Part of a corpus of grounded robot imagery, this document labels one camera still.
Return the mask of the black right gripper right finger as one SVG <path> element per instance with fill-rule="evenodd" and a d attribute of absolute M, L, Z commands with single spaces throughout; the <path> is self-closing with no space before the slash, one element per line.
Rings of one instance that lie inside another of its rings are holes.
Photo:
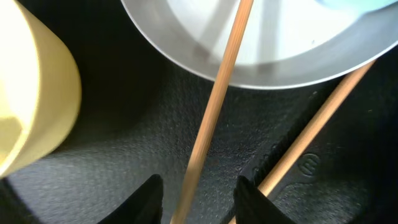
<path fill-rule="evenodd" d="M 245 176 L 239 176 L 234 190 L 237 224 L 295 224 Z"/>

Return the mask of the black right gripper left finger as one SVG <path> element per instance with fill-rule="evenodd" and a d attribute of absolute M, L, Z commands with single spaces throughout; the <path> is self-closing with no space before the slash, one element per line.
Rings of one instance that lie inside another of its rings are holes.
<path fill-rule="evenodd" d="M 154 174 L 98 224 L 160 224 L 163 195 L 163 180 Z"/>

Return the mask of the wooden chopstick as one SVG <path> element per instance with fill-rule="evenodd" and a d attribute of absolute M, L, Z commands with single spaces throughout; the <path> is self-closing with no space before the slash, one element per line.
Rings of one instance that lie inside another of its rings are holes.
<path fill-rule="evenodd" d="M 366 65 L 347 74 L 344 79 L 333 90 L 321 108 L 306 125 L 303 131 L 298 135 L 286 153 L 281 157 L 278 163 L 272 168 L 266 178 L 259 184 L 258 189 L 264 196 L 268 196 L 282 178 L 288 173 L 289 169 L 295 164 L 304 150 L 314 140 L 342 102 L 351 93 L 359 81 L 364 77 L 368 70 L 376 61 L 373 60 Z"/>
<path fill-rule="evenodd" d="M 241 0 L 239 3 L 223 59 L 220 63 L 216 80 L 187 165 L 180 198 L 171 217 L 170 224 L 183 224 L 190 211 L 229 81 L 234 70 L 253 2 L 253 0 Z"/>

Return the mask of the yellow plastic bowl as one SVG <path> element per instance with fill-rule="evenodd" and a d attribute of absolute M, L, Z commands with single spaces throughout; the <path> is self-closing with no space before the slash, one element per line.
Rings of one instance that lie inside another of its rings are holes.
<path fill-rule="evenodd" d="M 55 150 L 80 104 L 67 46 L 21 3 L 1 1 L 1 177 Z"/>

